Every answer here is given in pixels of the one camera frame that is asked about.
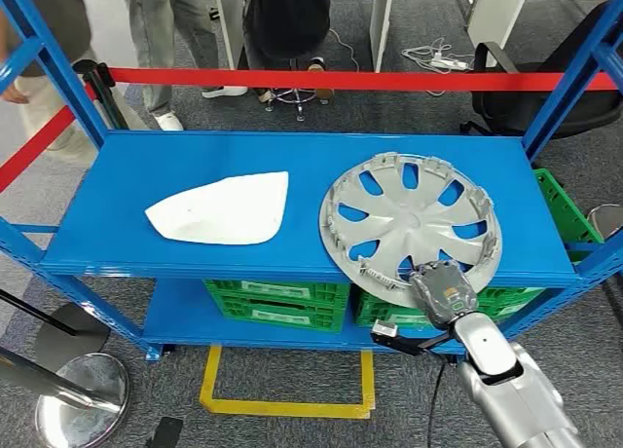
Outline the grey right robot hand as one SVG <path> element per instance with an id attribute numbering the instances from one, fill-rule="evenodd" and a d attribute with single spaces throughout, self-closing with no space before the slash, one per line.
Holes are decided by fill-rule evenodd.
<path id="1" fill-rule="evenodd" d="M 409 277 L 413 300 L 439 330 L 476 312 L 477 293 L 455 260 L 437 260 L 418 265 Z"/>

